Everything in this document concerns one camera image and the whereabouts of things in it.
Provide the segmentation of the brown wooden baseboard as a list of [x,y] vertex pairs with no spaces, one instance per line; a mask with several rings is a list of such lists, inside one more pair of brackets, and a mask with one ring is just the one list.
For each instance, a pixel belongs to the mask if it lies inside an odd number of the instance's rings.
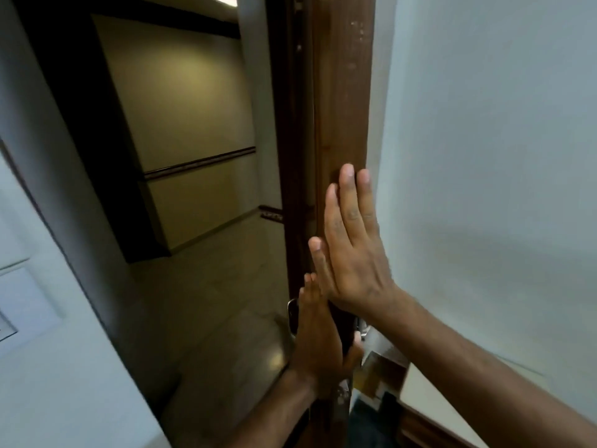
[[396,439],[401,448],[477,448],[406,407],[400,413]]

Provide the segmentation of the dark wooden wall trim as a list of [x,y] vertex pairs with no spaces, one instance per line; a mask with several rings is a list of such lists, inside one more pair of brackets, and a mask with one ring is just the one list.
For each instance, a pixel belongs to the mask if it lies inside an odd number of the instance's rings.
[[128,263],[170,257],[92,14],[239,40],[237,23],[147,0],[10,0]]

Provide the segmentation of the brown wooden door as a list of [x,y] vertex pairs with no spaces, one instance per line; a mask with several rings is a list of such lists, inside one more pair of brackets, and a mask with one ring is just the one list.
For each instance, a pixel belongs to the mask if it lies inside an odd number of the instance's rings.
[[313,271],[325,192],[365,168],[376,0],[265,0],[290,298]]

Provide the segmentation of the white wall switch plate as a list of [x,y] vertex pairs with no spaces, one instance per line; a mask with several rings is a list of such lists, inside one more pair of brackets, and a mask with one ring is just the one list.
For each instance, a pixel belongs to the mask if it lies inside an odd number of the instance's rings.
[[0,270],[0,358],[63,323],[30,263],[28,258]]

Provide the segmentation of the person's left hand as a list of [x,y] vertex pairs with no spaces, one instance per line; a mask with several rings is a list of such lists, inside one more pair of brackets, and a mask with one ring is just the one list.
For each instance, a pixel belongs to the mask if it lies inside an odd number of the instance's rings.
[[299,291],[299,322],[291,368],[317,377],[318,399],[327,399],[354,371],[344,371],[346,354],[329,300],[321,293],[317,275],[306,273]]

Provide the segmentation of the person's right forearm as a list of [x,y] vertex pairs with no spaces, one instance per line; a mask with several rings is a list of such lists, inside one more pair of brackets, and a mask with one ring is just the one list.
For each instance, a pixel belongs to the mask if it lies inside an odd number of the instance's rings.
[[489,448],[597,448],[597,426],[464,338],[395,285],[354,303]]

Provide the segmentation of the person's right hand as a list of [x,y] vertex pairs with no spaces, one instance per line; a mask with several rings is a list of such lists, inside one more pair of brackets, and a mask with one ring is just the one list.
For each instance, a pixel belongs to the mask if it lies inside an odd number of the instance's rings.
[[355,170],[358,203],[366,235],[354,247],[340,213],[339,182],[325,193],[324,238],[337,286],[337,307],[374,324],[391,305],[395,283],[384,251],[376,216],[371,176]]

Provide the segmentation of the person's left forearm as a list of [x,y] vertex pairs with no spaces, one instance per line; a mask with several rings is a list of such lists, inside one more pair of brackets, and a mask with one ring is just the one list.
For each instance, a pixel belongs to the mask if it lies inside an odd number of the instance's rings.
[[282,448],[315,402],[318,386],[315,375],[286,369],[221,448]]

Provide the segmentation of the long dark wall rail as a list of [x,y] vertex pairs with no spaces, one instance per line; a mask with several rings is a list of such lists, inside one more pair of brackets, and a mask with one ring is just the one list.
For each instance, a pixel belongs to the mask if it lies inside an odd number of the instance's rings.
[[191,172],[203,169],[209,166],[222,164],[240,157],[253,155],[257,152],[256,147],[246,147],[243,149],[233,150],[218,155],[208,156],[201,159],[196,159],[189,162],[184,162],[177,165],[166,166],[155,170],[141,172],[139,180],[149,182],[153,180],[164,179],[178,175],[185,172]]

